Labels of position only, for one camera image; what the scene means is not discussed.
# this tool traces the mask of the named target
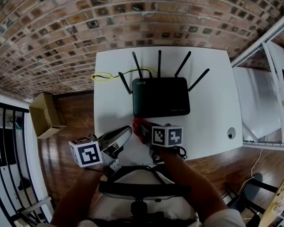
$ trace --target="router antenna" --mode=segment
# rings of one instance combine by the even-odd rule
[[[130,89],[129,89],[128,85],[127,85],[127,82],[126,82],[126,80],[124,78],[123,73],[119,72],[119,76],[120,76],[120,78],[121,78],[121,80],[122,80],[122,82],[124,84],[125,89],[127,90],[128,94],[130,95],[132,92],[130,91]]]
[[[188,58],[190,57],[191,52],[188,52],[186,57],[184,58],[182,64],[180,65],[179,69],[177,70],[175,77],[178,77],[179,72],[182,70],[182,67],[185,65],[186,61],[188,60]]]
[[[158,57],[158,78],[161,77],[161,50],[159,50],[159,57]]]
[[[197,79],[197,81],[195,81],[195,83],[188,89],[188,91],[190,92],[198,83],[199,81],[201,81],[201,79],[209,72],[209,68],[207,68],[201,76],[199,76],[199,78]]]
[[[139,67],[139,63],[138,63],[138,60],[137,60],[137,57],[136,57],[136,53],[133,52],[132,54],[133,54],[134,62],[136,63],[136,66],[137,66],[137,69],[138,69],[138,72],[139,72],[139,76],[142,79],[143,75],[142,75],[142,72],[141,72],[140,67]]]

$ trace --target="yellow cable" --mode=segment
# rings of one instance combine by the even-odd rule
[[[152,72],[154,72],[154,73],[157,74],[157,71],[155,71],[153,68],[150,68],[150,67],[148,67],[148,66],[142,66],[142,67],[140,67],[140,68],[141,68],[141,69],[147,69],[147,70],[152,71]],[[124,74],[126,74],[126,73],[128,73],[128,72],[137,71],[137,70],[138,70],[138,69],[129,70],[129,71],[125,72]],[[100,75],[100,76],[106,77],[106,80],[98,80],[98,79],[94,78],[94,76],[96,76],[96,75]],[[118,78],[120,78],[120,77],[119,77],[119,76],[113,77],[113,75],[110,74],[110,73],[108,73],[108,72],[95,72],[94,74],[92,74],[92,75],[90,76],[90,78],[91,78],[93,81],[108,82],[108,81],[111,80],[111,79],[118,79]]]

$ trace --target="wooden floor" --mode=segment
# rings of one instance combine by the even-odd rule
[[[68,141],[94,132],[93,94],[60,98],[68,127],[56,135],[39,140],[39,156],[45,184],[54,204],[58,203],[74,184],[81,169],[73,161]],[[189,165],[209,179],[221,194],[225,193],[223,183],[228,182],[238,191],[250,178],[251,168],[260,150],[241,147],[218,155],[188,161]],[[263,182],[279,186],[284,178],[284,151],[263,150],[253,173],[260,172]],[[273,194],[261,190],[254,202],[266,208]]]

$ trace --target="white table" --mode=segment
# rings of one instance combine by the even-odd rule
[[[179,74],[179,77],[187,79],[188,86],[205,69],[209,68],[210,71],[189,93],[189,115],[147,120],[183,126],[183,147],[187,150],[188,160],[242,146],[239,95],[226,51],[192,47],[141,47],[98,52],[96,72],[109,72],[116,76],[119,71],[135,69],[132,51],[135,51],[140,66],[157,70],[158,50],[162,50],[161,77],[173,77],[189,51],[192,54]],[[145,77],[149,76],[147,71],[142,72]],[[137,71],[125,75],[130,89],[132,81],[138,77]],[[133,98],[127,94],[120,79],[95,83],[94,117],[97,136],[118,127],[132,125]],[[227,133],[231,127],[236,131],[233,139],[229,139]],[[123,166],[152,164],[149,149],[134,134],[124,145],[119,160]]]

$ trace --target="shirt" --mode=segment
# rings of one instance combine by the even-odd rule
[[[162,180],[167,183],[173,183],[169,179],[165,178],[161,173],[157,172]],[[116,182],[118,183],[131,183],[131,184],[160,184],[158,179],[153,173],[146,170],[136,170],[123,177]],[[104,219],[107,221],[115,220],[119,218],[130,218],[131,216],[131,204],[133,200],[128,199],[116,199],[106,195],[101,195],[93,206],[89,218],[91,219]],[[152,200],[145,200],[147,203],[148,213],[154,213],[158,211],[164,212],[165,218],[170,219],[196,219],[198,220],[197,213],[189,205],[189,203],[183,197],[174,197],[168,200],[162,200],[161,202],[155,202]],[[79,227],[98,227],[91,220],[84,220],[79,223]],[[212,214],[208,217],[203,225],[197,221],[191,224],[189,227],[244,227],[244,223],[237,210],[222,210]],[[39,224],[38,227],[54,227],[49,224]]]

